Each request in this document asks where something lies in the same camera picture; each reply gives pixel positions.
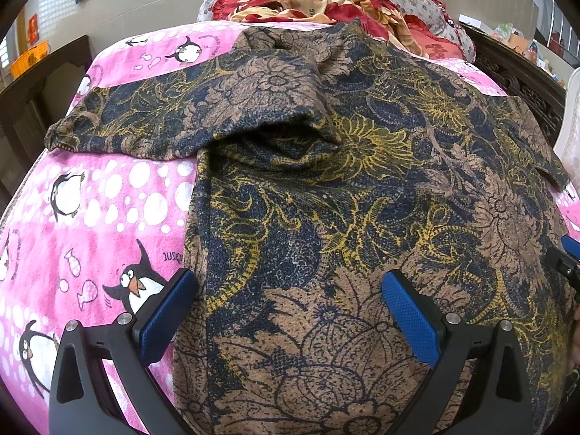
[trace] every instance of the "orange basket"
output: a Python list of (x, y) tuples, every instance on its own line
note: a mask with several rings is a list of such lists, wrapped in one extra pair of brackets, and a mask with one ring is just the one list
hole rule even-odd
[(10, 66), (10, 71), (14, 78), (18, 78), (20, 75), (24, 74), (31, 66), (39, 62), (41, 59), (48, 55), (48, 41), (41, 42), (40, 44), (34, 46), (32, 49), (28, 49), (24, 54), (22, 54), (16, 62)]

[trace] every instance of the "white chair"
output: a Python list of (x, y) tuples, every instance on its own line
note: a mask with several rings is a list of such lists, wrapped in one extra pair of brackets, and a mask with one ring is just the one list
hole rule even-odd
[(570, 77), (566, 92), (564, 119), (554, 152), (580, 191), (580, 68)]

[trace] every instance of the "cartoon penguin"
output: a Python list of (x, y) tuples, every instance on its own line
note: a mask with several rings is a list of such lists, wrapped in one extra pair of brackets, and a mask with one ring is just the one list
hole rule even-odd
[(54, 334), (49, 337), (33, 331), (31, 327), (35, 323), (36, 320), (33, 320), (26, 325), (22, 337), (20, 337), (18, 351), (34, 389), (44, 399), (41, 389), (50, 393), (50, 382), (52, 381), (56, 354), (59, 351), (59, 342)]
[(9, 261), (9, 253), (8, 253), (8, 240), (10, 239), (10, 235), (6, 239), (6, 244), (4, 244), (4, 250), (2, 251), (2, 256), (0, 257), (0, 281), (4, 281), (6, 279), (6, 275), (8, 273), (8, 265), (10, 265)]
[(170, 59), (175, 57), (175, 60), (180, 61), (182, 65), (195, 62), (201, 54), (201, 47), (194, 42), (191, 42), (189, 36), (186, 36), (186, 39), (187, 42), (184, 42), (181, 46), (175, 49), (173, 54), (166, 55), (165, 58)]
[(86, 95), (89, 90), (91, 89), (91, 77), (89, 75), (85, 75), (80, 81), (80, 86), (77, 91), (77, 96), (84, 96)]
[(85, 180), (85, 173), (73, 172), (56, 178), (50, 193), (50, 204), (54, 218), (59, 221), (59, 215), (74, 218), (80, 208), (80, 185)]
[(105, 293), (121, 301), (126, 311), (132, 313), (141, 309), (150, 296), (160, 293), (167, 283), (164, 277), (152, 269), (149, 256), (139, 239), (137, 239), (137, 244), (141, 250), (141, 261), (123, 270), (117, 286), (103, 285)]
[(131, 39), (129, 39), (128, 41), (125, 41), (125, 44), (127, 44), (128, 46), (144, 46), (145, 44), (147, 44), (147, 42), (149, 41), (149, 37), (146, 35), (142, 35), (142, 36), (135, 36), (135, 37), (131, 37)]

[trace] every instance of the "floral shirt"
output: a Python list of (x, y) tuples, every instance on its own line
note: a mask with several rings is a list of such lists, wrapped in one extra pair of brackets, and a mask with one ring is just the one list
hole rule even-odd
[(173, 376), (201, 433), (385, 434), (428, 371), (382, 299), (396, 268), (443, 313), (509, 319), (535, 433), (552, 420), (573, 292), (542, 261), (566, 233), (544, 178), (568, 177), (519, 98), (356, 23), (254, 27), (207, 62), (93, 89), (46, 141), (197, 153), (184, 264), (201, 290)]

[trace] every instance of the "cardboard box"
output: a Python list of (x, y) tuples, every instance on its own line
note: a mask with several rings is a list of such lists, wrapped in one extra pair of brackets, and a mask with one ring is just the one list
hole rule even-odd
[(525, 37), (521, 37), (512, 33), (512, 35), (509, 37), (509, 41), (507, 41), (507, 44), (518, 54), (524, 55), (526, 49), (530, 45), (530, 41), (528, 41)]

